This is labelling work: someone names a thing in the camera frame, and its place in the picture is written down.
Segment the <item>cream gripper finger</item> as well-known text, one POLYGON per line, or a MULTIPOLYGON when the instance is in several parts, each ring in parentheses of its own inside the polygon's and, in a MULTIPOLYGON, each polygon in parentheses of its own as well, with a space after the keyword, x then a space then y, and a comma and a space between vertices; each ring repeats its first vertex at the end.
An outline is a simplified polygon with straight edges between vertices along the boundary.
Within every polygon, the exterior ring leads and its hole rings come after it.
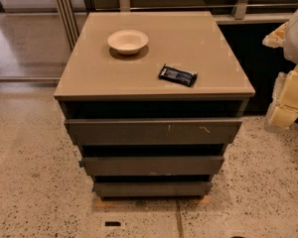
POLYGON ((288 73, 278 73, 267 118, 269 125, 279 128, 289 128, 298 118, 298 64, 288 73))
POLYGON ((277 29, 267 35, 262 43, 269 48, 282 48, 284 46, 285 31, 288 23, 280 25, 277 29))

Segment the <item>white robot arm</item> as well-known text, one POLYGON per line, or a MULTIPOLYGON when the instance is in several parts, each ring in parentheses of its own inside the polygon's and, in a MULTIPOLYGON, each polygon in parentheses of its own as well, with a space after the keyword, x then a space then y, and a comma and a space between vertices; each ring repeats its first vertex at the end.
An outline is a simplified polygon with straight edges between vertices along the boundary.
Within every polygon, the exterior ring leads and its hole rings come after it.
POLYGON ((278 73, 266 113, 264 128, 271 133, 281 133, 298 118, 298 9, 262 43, 270 48, 282 48, 284 57, 295 63, 288 74, 278 73))

